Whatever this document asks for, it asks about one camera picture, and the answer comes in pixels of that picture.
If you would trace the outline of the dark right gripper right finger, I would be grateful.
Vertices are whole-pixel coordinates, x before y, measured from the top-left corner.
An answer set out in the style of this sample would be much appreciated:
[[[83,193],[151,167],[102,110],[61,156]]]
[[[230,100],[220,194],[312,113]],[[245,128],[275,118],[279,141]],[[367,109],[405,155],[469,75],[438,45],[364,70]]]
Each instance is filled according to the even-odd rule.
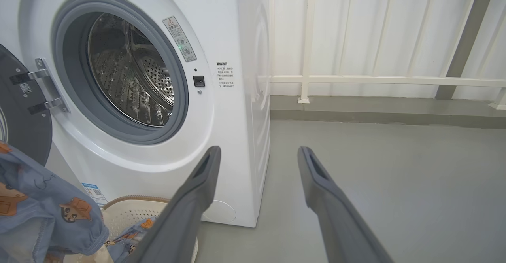
[[[307,207],[317,216],[329,263],[391,263],[392,258],[314,151],[297,153]]]

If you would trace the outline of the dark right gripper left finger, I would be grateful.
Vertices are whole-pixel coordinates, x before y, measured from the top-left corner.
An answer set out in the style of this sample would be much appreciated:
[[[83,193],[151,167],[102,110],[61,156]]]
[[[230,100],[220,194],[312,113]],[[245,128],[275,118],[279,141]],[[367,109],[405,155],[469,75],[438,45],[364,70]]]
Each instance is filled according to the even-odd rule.
[[[128,263],[191,263],[201,216],[214,200],[221,156],[219,146],[208,148]]]

